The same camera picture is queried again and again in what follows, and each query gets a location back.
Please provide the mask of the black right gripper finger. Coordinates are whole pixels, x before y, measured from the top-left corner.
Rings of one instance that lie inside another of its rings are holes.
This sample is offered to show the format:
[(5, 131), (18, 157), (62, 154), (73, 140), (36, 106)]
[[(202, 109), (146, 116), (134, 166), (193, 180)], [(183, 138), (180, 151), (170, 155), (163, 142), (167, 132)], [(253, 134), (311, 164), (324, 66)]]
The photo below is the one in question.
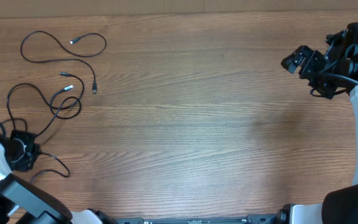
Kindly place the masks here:
[(285, 57), (280, 65), (288, 72), (294, 73), (304, 59), (311, 57), (311, 54), (312, 50), (307, 45), (301, 45), (292, 54)]
[(336, 95), (337, 88), (327, 83), (314, 83), (309, 82), (311, 87), (310, 95), (318, 98), (332, 99)]

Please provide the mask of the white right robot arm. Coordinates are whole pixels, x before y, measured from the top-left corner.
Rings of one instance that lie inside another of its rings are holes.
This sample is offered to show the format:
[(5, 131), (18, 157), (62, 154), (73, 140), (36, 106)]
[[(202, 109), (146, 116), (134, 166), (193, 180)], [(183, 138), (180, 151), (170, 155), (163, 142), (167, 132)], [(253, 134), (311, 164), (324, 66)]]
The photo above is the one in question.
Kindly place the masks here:
[(286, 204), (268, 223), (358, 223), (358, 22), (326, 36), (327, 51), (322, 54), (306, 45), (285, 57), (281, 65), (306, 79), (313, 97), (331, 99), (347, 93), (356, 121), (356, 166), (352, 184), (310, 205)]

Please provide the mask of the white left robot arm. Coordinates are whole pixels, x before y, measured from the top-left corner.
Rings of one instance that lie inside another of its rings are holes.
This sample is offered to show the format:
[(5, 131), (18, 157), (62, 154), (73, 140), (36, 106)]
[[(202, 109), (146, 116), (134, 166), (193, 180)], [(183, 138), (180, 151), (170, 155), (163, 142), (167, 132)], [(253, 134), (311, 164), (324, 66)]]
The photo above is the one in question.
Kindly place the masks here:
[(7, 138), (4, 128), (0, 131), (0, 223), (7, 223), (18, 208), (25, 210), (17, 223), (116, 223), (99, 210), (87, 209), (71, 212), (54, 196), (13, 174), (13, 168), (32, 168), (39, 147), (31, 133)]

